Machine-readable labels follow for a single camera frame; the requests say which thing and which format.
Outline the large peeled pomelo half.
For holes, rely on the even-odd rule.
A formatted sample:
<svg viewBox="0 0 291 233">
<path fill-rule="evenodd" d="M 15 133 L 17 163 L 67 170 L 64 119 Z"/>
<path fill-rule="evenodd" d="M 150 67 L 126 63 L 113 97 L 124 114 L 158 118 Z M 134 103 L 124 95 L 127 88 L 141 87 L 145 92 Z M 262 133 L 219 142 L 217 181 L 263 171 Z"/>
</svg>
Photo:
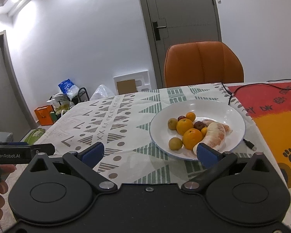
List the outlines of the large peeled pomelo half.
<svg viewBox="0 0 291 233">
<path fill-rule="evenodd" d="M 193 148 L 195 155 L 197 155 L 197 146 L 202 143 L 208 145 L 220 153 L 223 152 L 226 137 L 225 129 L 219 122 L 212 123 L 207 128 L 208 131 L 206 136 Z"/>
</svg>

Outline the small peeled pomelo piece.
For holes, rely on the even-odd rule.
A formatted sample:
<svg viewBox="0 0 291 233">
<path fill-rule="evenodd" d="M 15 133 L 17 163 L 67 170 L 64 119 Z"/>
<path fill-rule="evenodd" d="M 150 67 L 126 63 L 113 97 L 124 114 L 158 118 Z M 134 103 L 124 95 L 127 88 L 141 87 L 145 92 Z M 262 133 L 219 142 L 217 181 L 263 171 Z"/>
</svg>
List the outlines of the small peeled pomelo piece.
<svg viewBox="0 0 291 233">
<path fill-rule="evenodd" d="M 204 119 L 204 120 L 202 120 L 202 122 L 203 122 L 203 124 L 205 124 L 208 127 L 210 124 L 216 123 L 217 121 L 211 120 L 211 119 Z M 220 124 L 225 129 L 226 135 L 230 135 L 232 133 L 233 130 L 230 128 L 229 125 L 226 125 L 226 124 L 223 124 L 223 123 L 220 123 Z"/>
</svg>

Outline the large orange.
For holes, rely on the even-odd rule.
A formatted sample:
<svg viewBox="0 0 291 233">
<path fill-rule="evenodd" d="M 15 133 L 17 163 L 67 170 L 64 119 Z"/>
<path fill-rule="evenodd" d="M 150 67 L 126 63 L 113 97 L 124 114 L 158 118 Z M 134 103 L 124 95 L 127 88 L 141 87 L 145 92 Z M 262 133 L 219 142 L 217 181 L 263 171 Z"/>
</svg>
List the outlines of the large orange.
<svg viewBox="0 0 291 233">
<path fill-rule="evenodd" d="M 181 136 L 183 136 L 186 131 L 192 128 L 194 128 L 194 124 L 187 118 L 179 120 L 176 126 L 177 133 Z"/>
<path fill-rule="evenodd" d="M 188 150 L 193 150 L 194 146 L 201 140 L 203 140 L 203 135 L 201 131 L 195 128 L 187 130 L 182 137 L 183 145 Z"/>
</svg>

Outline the dark red apple back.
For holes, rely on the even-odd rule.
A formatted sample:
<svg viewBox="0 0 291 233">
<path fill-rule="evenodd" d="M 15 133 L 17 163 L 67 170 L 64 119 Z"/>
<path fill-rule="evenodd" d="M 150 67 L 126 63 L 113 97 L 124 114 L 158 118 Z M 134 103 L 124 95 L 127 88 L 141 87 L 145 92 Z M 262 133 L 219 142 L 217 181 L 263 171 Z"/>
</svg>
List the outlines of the dark red apple back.
<svg viewBox="0 0 291 233">
<path fill-rule="evenodd" d="M 202 121 L 197 121 L 194 123 L 194 128 L 201 131 L 203 128 L 205 128 L 205 124 Z"/>
</svg>

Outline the brown pear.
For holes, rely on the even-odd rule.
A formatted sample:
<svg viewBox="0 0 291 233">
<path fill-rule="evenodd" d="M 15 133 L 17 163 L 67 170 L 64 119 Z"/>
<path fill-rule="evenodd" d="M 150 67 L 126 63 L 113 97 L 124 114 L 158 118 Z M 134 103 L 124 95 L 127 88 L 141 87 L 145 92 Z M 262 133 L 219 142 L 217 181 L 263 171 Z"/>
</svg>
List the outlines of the brown pear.
<svg viewBox="0 0 291 233">
<path fill-rule="evenodd" d="M 170 118 L 168 120 L 168 129 L 176 130 L 177 129 L 178 120 L 176 118 Z"/>
<path fill-rule="evenodd" d="M 178 137 L 173 137 L 169 140 L 169 149 L 170 150 L 179 150 L 183 146 L 183 142 Z"/>
</svg>

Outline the small tangerine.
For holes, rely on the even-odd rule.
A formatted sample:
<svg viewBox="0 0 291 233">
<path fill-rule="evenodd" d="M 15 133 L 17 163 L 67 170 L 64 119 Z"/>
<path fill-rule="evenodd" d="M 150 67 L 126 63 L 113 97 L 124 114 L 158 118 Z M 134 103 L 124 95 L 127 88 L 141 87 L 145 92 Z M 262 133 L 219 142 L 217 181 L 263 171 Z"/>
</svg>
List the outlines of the small tangerine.
<svg viewBox="0 0 291 233">
<path fill-rule="evenodd" d="M 207 134 L 208 128 L 207 127 L 203 127 L 200 131 L 201 131 L 202 136 L 205 137 L 206 134 Z"/>
<path fill-rule="evenodd" d="M 186 114 L 185 117 L 186 117 L 187 119 L 191 120 L 192 122 L 194 122 L 195 119 L 196 119 L 196 115 L 195 115 L 194 112 L 188 112 L 188 113 Z"/>
</svg>

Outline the grey sofa cushion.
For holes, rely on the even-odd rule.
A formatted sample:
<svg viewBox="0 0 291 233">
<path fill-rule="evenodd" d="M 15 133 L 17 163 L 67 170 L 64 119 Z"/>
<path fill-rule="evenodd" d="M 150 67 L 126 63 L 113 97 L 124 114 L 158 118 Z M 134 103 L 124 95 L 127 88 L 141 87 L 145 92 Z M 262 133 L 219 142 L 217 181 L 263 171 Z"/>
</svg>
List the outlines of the grey sofa cushion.
<svg viewBox="0 0 291 233">
<path fill-rule="evenodd" d="M 0 142 L 13 142 L 13 134 L 0 131 Z"/>
</svg>

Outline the green floor rug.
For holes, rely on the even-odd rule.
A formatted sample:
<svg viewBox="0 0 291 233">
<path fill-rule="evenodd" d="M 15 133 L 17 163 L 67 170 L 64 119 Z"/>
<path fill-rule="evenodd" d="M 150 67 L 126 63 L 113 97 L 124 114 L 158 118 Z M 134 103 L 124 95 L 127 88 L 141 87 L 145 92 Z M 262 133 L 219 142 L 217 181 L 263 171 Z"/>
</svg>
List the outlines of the green floor rug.
<svg viewBox="0 0 291 233">
<path fill-rule="evenodd" d="M 46 132 L 44 128 L 36 128 L 33 131 L 29 133 L 29 135 L 26 136 L 24 139 L 24 142 L 33 145 L 35 142 L 37 142 L 41 136 Z"/>
</svg>

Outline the orange paper bag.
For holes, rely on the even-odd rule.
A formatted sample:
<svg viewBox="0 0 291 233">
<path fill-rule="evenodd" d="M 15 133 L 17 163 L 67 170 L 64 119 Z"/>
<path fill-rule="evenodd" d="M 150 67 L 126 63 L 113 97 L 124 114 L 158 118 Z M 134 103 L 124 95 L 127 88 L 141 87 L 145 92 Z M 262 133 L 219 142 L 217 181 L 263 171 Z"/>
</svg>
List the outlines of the orange paper bag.
<svg viewBox="0 0 291 233">
<path fill-rule="evenodd" d="M 53 108 L 51 105 L 41 106 L 35 109 L 35 115 L 41 126 L 53 125 L 53 119 L 51 117 L 51 112 Z"/>
</svg>

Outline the black metal rack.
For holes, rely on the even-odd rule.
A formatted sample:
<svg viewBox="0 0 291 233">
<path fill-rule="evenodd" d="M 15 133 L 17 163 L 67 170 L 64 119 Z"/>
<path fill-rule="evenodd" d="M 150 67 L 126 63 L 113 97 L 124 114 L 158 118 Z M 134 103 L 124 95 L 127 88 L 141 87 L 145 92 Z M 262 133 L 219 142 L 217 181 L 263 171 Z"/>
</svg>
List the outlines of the black metal rack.
<svg viewBox="0 0 291 233">
<path fill-rule="evenodd" d="M 56 93 L 47 100 L 47 103 L 52 106 L 53 112 L 56 114 L 57 118 L 60 118 L 73 106 L 86 101 L 89 101 L 89 95 L 86 88 L 81 87 L 72 99 L 64 95 L 64 93 Z"/>
</svg>

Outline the white ceramic plate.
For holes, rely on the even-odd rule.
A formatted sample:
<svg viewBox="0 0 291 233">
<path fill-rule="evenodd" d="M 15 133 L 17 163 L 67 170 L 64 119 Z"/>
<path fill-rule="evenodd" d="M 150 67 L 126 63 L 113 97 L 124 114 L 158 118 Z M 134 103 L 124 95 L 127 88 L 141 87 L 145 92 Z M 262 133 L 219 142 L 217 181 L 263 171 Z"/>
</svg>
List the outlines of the white ceramic plate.
<svg viewBox="0 0 291 233">
<path fill-rule="evenodd" d="M 197 161 L 197 156 L 192 151 L 186 148 L 172 151 L 168 145 L 171 138 L 182 137 L 177 131 L 168 128 L 168 120 L 185 115 L 188 112 L 195 113 L 196 121 L 211 119 L 229 125 L 232 132 L 225 139 L 222 152 L 233 151 L 243 141 L 245 122 L 243 117 L 234 108 L 228 106 L 226 103 L 213 100 L 194 99 L 171 104 L 153 117 L 150 122 L 149 134 L 157 148 L 175 158 Z"/>
</svg>

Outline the clear plastic bag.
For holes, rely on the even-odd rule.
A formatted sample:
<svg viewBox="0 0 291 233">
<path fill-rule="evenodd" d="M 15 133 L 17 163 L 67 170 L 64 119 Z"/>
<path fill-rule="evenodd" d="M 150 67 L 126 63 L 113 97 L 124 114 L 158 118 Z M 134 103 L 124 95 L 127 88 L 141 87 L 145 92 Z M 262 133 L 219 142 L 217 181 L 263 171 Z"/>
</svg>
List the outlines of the clear plastic bag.
<svg viewBox="0 0 291 233">
<path fill-rule="evenodd" d="M 107 86 L 101 84 L 90 97 L 90 101 L 102 98 L 113 97 L 115 94 Z"/>
</svg>

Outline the red orange cartoon mat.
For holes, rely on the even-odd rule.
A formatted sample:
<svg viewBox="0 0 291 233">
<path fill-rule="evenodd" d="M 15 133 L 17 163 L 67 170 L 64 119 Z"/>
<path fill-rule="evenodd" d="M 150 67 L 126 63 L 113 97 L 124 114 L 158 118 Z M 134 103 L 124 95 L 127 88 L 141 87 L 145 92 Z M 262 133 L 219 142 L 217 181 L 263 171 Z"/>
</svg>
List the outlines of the red orange cartoon mat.
<svg viewBox="0 0 291 233">
<path fill-rule="evenodd" d="M 228 88 L 258 126 L 291 195 L 291 79 Z"/>
</svg>

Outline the orange leather chair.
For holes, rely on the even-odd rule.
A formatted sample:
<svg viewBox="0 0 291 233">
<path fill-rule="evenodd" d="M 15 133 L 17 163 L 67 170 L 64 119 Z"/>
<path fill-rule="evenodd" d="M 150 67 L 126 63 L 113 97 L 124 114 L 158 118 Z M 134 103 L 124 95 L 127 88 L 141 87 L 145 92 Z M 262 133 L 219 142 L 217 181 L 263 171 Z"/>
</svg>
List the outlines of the orange leather chair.
<svg viewBox="0 0 291 233">
<path fill-rule="evenodd" d="M 244 71 L 236 54 L 217 41 L 176 44 L 166 52 L 166 87 L 207 83 L 242 83 Z"/>
</svg>

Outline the white foam packaging frame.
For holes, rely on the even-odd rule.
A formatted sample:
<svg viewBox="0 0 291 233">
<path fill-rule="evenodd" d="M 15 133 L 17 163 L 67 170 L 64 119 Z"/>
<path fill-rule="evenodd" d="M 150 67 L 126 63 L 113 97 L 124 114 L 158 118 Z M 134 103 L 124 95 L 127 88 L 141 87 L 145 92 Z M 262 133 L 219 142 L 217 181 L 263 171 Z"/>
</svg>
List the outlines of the white foam packaging frame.
<svg viewBox="0 0 291 233">
<path fill-rule="evenodd" d="M 113 79 L 119 95 L 152 90 L 147 70 L 115 76 Z"/>
</svg>

